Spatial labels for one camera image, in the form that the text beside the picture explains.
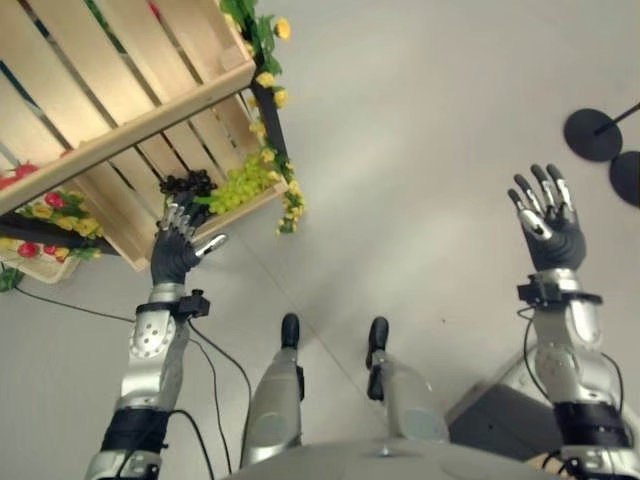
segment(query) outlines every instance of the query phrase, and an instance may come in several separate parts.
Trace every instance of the black cable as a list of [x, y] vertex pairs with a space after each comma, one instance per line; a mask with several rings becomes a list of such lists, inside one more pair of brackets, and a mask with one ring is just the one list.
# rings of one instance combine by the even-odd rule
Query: black cable
[[524, 358], [524, 366], [526, 367], [527, 372], [529, 372], [529, 376], [531, 377], [531, 380], [533, 381], [534, 385], [538, 388], [538, 390], [540, 390], [540, 393], [542, 394], [542, 396], [544, 398], [546, 398], [547, 400], [549, 400], [549, 395], [547, 395], [547, 392], [544, 391], [544, 388], [542, 388], [542, 385], [540, 384], [540, 382], [538, 381], [538, 379], [534, 375], [533, 370], [531, 370], [531, 365], [529, 365], [529, 353], [527, 352], [527, 343], [529, 342], [529, 332], [531, 331], [531, 326], [533, 325], [533, 317], [527, 317], [526, 315], [524, 315], [524, 312], [526, 312], [528, 310], [531, 310], [533, 308], [535, 308], [535, 307], [521, 308], [520, 310], [518, 310], [516, 312], [519, 317], [524, 318], [525, 320], [528, 321], [527, 328], [524, 331], [524, 342], [522, 344], [522, 355], [523, 355], [523, 358]]
[[227, 360], [229, 360], [231, 363], [233, 363], [236, 368], [240, 371], [240, 373], [242, 374], [242, 377], [244, 378], [245, 383], [247, 384], [247, 390], [249, 392], [249, 406], [251, 405], [251, 399], [253, 398], [253, 390], [251, 389], [251, 382], [249, 381], [249, 376], [247, 375], [247, 372], [245, 372], [244, 368], [242, 368], [242, 365], [240, 365], [235, 358], [233, 358], [231, 355], [229, 355], [227, 352], [225, 352], [222, 348], [220, 348], [218, 345], [216, 345], [215, 343], [213, 343], [213, 341], [211, 341], [206, 335], [204, 335], [200, 330], [198, 330], [194, 325], [193, 322], [191, 320], [189, 320], [189, 326], [193, 329], [194, 332], [196, 332], [196, 334], [205, 342], [207, 342], [209, 345], [211, 345], [213, 348], [215, 348], [218, 353], [220, 353], [223, 357], [225, 357]]
[[[198, 437], [198, 443], [200, 443], [200, 449], [202, 450], [202, 455], [204, 455], [205, 462], [207, 463], [209, 478], [211, 480], [215, 480], [215, 476], [213, 475], [213, 467], [211, 466], [211, 460], [209, 459], [209, 453], [207, 452], [207, 447], [205, 446], [204, 440], [202, 439], [202, 434], [200, 433], [198, 424], [196, 423], [196, 421], [193, 419], [193, 417], [189, 412], [187, 412], [186, 410], [180, 410], [180, 409], [171, 410], [169, 412], [169, 416], [167, 417], [167, 420], [176, 414], [183, 415], [184, 417], [187, 418], [187, 420], [189, 420], [191, 427], [193, 428], [194, 432], [196, 433], [196, 436]], [[149, 436], [149, 434], [153, 432], [153, 430], [157, 427], [160, 421], [162, 421], [162, 419], [158, 419], [152, 425], [149, 425], [149, 428], [147, 428], [147, 430], [145, 430], [145, 432], [142, 435], [140, 435], [140, 437], [138, 438], [138, 441], [133, 446], [133, 448], [125, 454], [124, 460], [122, 460], [120, 467], [118, 467], [118, 471], [116, 472], [116, 475], [114, 477], [115, 479], [122, 478], [120, 475], [122, 474], [122, 470], [124, 469], [124, 466], [127, 464], [131, 456], [136, 452], [136, 450], [138, 449], [138, 445], [140, 445], [147, 438], [147, 436]]]
[[554, 450], [552, 452], [549, 452], [549, 454], [545, 457], [544, 461], [542, 462], [542, 466], [540, 468], [542, 470], [546, 470], [547, 465], [549, 465], [549, 462], [551, 461], [551, 459], [555, 458], [557, 460], [559, 455], [560, 455], [560, 450]]
[[620, 391], [620, 405], [618, 405], [618, 413], [622, 415], [622, 408], [624, 407], [624, 381], [622, 380], [622, 371], [620, 370], [620, 365], [616, 362], [612, 357], [607, 355], [606, 353], [602, 353], [602, 356], [611, 362], [613, 368], [616, 369], [616, 375], [618, 375], [618, 390]]
[[58, 300], [52, 300], [50, 298], [40, 297], [39, 295], [34, 295], [33, 293], [25, 292], [20, 287], [13, 287], [13, 288], [14, 290], [17, 290], [18, 292], [20, 292], [21, 294], [26, 295], [27, 297], [35, 298], [36, 300], [40, 300], [41, 302], [50, 303], [52, 305], [57, 305], [59, 307], [71, 308], [72, 310], [78, 310], [79, 312], [90, 313], [91, 315], [97, 315], [99, 317], [106, 317], [106, 318], [112, 318], [114, 320], [120, 320], [121, 322], [135, 323], [135, 320], [131, 320], [130, 318], [120, 317], [118, 315], [111, 315], [109, 313], [96, 312], [95, 310], [89, 310], [88, 308], [76, 307], [75, 305], [70, 305], [68, 303], [59, 302]]
[[207, 360], [207, 363], [211, 367], [211, 372], [213, 373], [213, 401], [216, 405], [216, 417], [218, 420], [218, 431], [220, 432], [220, 438], [222, 439], [222, 445], [224, 447], [224, 456], [227, 461], [227, 469], [229, 470], [229, 475], [231, 475], [231, 456], [229, 455], [229, 446], [227, 445], [227, 437], [224, 434], [224, 430], [222, 429], [222, 419], [220, 418], [220, 402], [218, 400], [218, 375], [216, 374], [216, 368], [213, 366], [213, 362], [211, 361], [211, 357], [205, 351], [204, 347], [197, 340], [189, 339], [200, 348], [200, 351], [204, 355], [204, 358]]
[[244, 446], [245, 443], [245, 435], [247, 434], [247, 424], [249, 423], [249, 414], [251, 413], [251, 399], [253, 398], [253, 390], [251, 389], [251, 382], [249, 381], [249, 376], [247, 375], [247, 372], [244, 370], [244, 368], [242, 368], [242, 365], [240, 365], [235, 358], [233, 358], [231, 355], [229, 355], [227, 352], [225, 352], [222, 348], [220, 348], [218, 345], [216, 345], [213, 341], [211, 341], [206, 335], [204, 335], [200, 330], [198, 330], [194, 325], [193, 322], [191, 321], [191, 319], [189, 319], [189, 326], [193, 329], [194, 332], [196, 332], [196, 334], [205, 342], [207, 342], [209, 345], [211, 345], [213, 348], [215, 348], [222, 356], [224, 356], [227, 360], [229, 360], [231, 363], [233, 363], [236, 368], [240, 371], [240, 373], [242, 374], [242, 377], [244, 378], [244, 381], [247, 385], [247, 391], [249, 393], [249, 398], [247, 399], [247, 414], [245, 416], [244, 419], [244, 428], [242, 431], [242, 445]]

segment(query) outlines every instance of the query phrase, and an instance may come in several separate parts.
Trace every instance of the gray floor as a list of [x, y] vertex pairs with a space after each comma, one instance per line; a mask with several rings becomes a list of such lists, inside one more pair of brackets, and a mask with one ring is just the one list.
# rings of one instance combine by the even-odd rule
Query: gray floor
[[[274, 235], [277, 202], [229, 229], [231, 242], [190, 277], [214, 314], [198, 323], [257, 382], [282, 314], [300, 313], [307, 373], [304, 440], [383, 435], [366, 400], [364, 339], [391, 320], [390, 349], [449, 408], [518, 351], [515, 285], [532, 268], [505, 191], [513, 173], [555, 162], [574, 190], [588, 239], [581, 277], [601, 293], [605, 349], [638, 409], [640, 215], [612, 191], [606, 165], [577, 159], [568, 113], [618, 113], [638, 101], [637, 0], [264, 0], [289, 18], [279, 47], [282, 111], [309, 213]], [[640, 147], [640, 116], [623, 125]], [[24, 287], [132, 315], [146, 274], [119, 259], [83, 265], [54, 287]], [[99, 447], [126, 360], [128, 327], [0, 296], [0, 476], [79, 478]], [[215, 356], [234, 458], [246, 408], [240, 377]], [[216, 472], [224, 462], [201, 354], [190, 347], [180, 406], [201, 422]], [[205, 478], [186, 423], [169, 429], [163, 478]]]

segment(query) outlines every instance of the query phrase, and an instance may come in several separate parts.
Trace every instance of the artificial grapes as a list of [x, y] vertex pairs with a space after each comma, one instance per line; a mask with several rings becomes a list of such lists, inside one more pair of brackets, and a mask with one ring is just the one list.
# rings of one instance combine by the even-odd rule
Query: artificial grapes
[[227, 182], [211, 192], [209, 210], [222, 215], [256, 197], [273, 183], [268, 173], [257, 155], [248, 155], [242, 168], [229, 170]]

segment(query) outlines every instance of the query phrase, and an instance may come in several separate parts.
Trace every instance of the black stand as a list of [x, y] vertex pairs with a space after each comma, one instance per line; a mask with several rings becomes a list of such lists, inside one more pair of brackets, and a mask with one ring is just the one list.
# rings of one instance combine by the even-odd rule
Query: black stand
[[625, 152], [614, 158], [609, 180], [620, 198], [640, 208], [640, 152]]
[[614, 119], [592, 108], [578, 110], [564, 124], [564, 139], [582, 158], [592, 162], [609, 161], [622, 150], [622, 134], [617, 124], [638, 110], [640, 103]]

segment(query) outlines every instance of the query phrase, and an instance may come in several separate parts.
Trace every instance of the robotic hand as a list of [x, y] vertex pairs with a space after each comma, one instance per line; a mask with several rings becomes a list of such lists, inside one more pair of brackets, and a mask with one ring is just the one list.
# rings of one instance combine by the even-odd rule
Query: robotic hand
[[640, 478], [640, 459], [622, 421], [622, 405], [611, 393], [615, 376], [599, 351], [602, 333], [595, 306], [602, 299], [583, 292], [576, 276], [586, 246], [571, 194], [554, 165], [547, 172], [555, 193], [540, 166], [531, 171], [545, 205], [522, 175], [515, 182], [528, 206], [515, 190], [508, 191], [537, 270], [518, 291], [535, 308], [536, 373], [563, 437], [562, 459], [579, 479]]
[[87, 480], [158, 477], [167, 423], [182, 385], [187, 320], [209, 312], [201, 290], [185, 294], [186, 275], [227, 239], [220, 234], [192, 244], [206, 218], [206, 207], [192, 200], [188, 192], [178, 194], [158, 224], [151, 254], [153, 287], [148, 302], [136, 309], [119, 399]]
[[221, 246], [226, 235], [216, 235], [199, 246], [191, 243], [196, 229], [206, 219], [206, 205], [193, 203], [193, 194], [183, 192], [170, 202], [159, 224], [151, 253], [151, 279], [153, 285], [173, 283], [184, 285], [191, 268], [202, 257]]
[[544, 205], [520, 174], [514, 179], [527, 197], [529, 207], [525, 206], [514, 189], [510, 189], [508, 194], [518, 209], [533, 265], [538, 271], [550, 268], [577, 270], [587, 252], [567, 182], [555, 165], [548, 165], [547, 172], [556, 186], [557, 194], [554, 195], [552, 183], [544, 170], [539, 165], [533, 165], [531, 172], [540, 183]]

